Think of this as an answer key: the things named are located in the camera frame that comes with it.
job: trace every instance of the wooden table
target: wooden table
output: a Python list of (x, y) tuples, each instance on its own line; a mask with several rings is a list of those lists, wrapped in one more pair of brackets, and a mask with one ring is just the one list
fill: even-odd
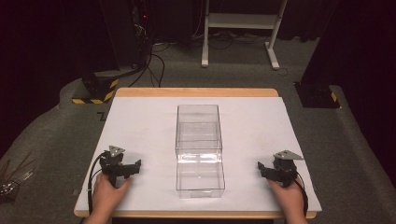
[[(175, 139), (177, 105), (183, 104), (219, 105), (225, 175), (221, 198), (178, 198)], [(273, 155), (285, 149), (303, 156), (282, 98), (273, 89), (120, 88), (92, 163), (110, 145), (126, 150), (124, 164), (142, 160), (140, 174), (133, 176), (113, 217), (282, 218), (257, 161), (272, 167)], [(315, 217), (321, 207), (306, 163), (295, 163), (308, 194), (307, 217)], [(88, 177), (89, 171), (75, 207), (78, 217), (89, 215)]]

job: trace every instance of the wrist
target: wrist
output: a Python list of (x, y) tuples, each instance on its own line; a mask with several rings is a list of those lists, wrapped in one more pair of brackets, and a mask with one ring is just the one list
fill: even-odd
[(285, 213), (288, 224), (307, 224), (308, 221), (302, 212), (291, 211)]

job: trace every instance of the gray carpet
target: gray carpet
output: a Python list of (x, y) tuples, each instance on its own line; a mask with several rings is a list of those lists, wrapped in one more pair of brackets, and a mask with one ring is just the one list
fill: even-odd
[[(201, 67), (201, 48), (154, 47), (165, 62), (163, 87), (274, 88), (285, 102), (322, 205), (310, 223), (396, 223), (396, 192), (354, 120), (341, 88), (331, 86), (342, 108), (303, 108), (293, 82), (300, 81), (317, 41), (277, 40), (282, 69), (272, 70), (262, 42), (209, 49), (209, 66)], [(224, 42), (211, 41), (221, 48)], [(161, 62), (153, 58), (158, 77)], [(124, 77), (119, 87), (137, 75)], [(34, 174), (22, 183), (15, 203), (0, 204), (0, 223), (79, 223), (73, 210), (105, 122), (98, 112), (108, 105), (73, 105), (80, 80), (66, 85), (60, 103), (33, 121), (0, 160), (9, 171), (26, 160)], [(149, 72), (134, 85), (150, 87)]]

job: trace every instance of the yellow black warning tape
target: yellow black warning tape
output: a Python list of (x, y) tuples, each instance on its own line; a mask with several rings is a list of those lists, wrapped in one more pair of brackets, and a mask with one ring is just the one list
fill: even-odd
[(104, 97), (95, 98), (95, 97), (73, 97), (72, 102), (76, 105), (85, 105), (85, 104), (106, 104), (108, 101), (110, 101), (111, 97), (114, 94), (114, 91), (116, 89), (117, 84), (119, 83), (119, 80), (116, 79), (110, 83), (110, 86), (106, 92), (104, 92)]

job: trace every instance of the black curtain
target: black curtain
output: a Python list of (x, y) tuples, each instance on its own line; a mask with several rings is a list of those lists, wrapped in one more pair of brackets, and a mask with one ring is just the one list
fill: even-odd
[(61, 88), (79, 78), (65, 56), (58, 1), (0, 4), (0, 158), (24, 128), (59, 103)]
[(394, 186), (395, 9), (396, 2), (390, 1), (339, 1), (302, 79), (302, 84), (342, 88), (361, 132)]

